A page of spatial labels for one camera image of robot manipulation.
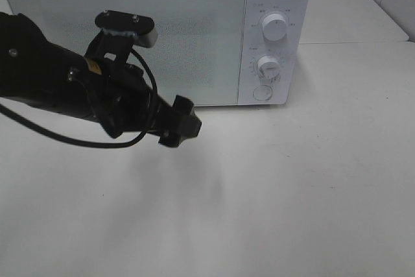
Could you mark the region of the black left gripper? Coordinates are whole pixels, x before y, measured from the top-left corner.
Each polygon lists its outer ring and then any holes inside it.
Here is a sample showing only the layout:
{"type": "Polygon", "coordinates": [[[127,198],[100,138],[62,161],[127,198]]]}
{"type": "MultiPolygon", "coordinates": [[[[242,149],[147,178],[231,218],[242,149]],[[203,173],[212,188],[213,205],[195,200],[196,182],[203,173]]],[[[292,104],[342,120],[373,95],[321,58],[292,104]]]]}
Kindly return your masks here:
{"type": "Polygon", "coordinates": [[[100,124],[112,138],[125,132],[144,132],[160,136],[158,143],[177,148],[196,138],[202,127],[194,117],[194,102],[177,95],[172,106],[165,102],[144,79],[149,68],[110,59],[87,59],[86,72],[80,75],[85,103],[80,118],[100,124]]]}

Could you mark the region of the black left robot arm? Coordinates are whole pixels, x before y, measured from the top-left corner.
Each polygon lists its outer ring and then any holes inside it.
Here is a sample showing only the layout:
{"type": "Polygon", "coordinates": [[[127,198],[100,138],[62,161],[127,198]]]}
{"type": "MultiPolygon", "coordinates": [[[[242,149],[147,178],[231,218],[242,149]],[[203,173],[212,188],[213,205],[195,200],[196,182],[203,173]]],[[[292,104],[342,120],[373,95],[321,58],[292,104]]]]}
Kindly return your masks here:
{"type": "Polygon", "coordinates": [[[159,137],[166,147],[195,138],[202,126],[194,103],[158,93],[149,66],[136,47],[151,48],[153,19],[113,10],[95,18],[99,33],[84,54],[50,42],[23,14],[1,14],[1,96],[33,108],[93,121],[111,138],[125,132],[159,137]]]}

